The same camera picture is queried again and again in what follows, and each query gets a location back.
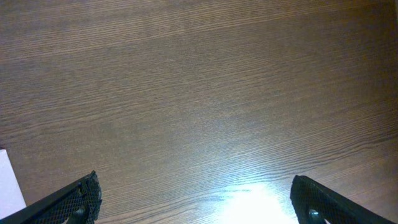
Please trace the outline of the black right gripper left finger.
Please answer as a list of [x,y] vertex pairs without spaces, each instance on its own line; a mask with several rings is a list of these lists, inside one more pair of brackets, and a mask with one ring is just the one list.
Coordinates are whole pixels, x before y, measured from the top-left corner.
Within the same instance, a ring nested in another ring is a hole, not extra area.
[[1,219],[1,224],[82,223],[98,219],[102,192],[95,171],[22,210]]

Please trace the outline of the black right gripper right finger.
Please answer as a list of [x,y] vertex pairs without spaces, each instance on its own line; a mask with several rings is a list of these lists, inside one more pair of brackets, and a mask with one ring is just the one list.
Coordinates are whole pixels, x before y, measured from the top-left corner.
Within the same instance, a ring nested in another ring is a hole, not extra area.
[[290,199],[300,224],[394,224],[305,175],[294,177]]

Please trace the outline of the pink cardboard box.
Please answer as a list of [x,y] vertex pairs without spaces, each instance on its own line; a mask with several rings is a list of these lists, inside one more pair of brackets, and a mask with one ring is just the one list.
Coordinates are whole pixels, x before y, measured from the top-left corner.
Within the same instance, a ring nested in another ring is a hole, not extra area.
[[3,219],[26,208],[26,203],[5,149],[1,149],[0,168],[0,212]]

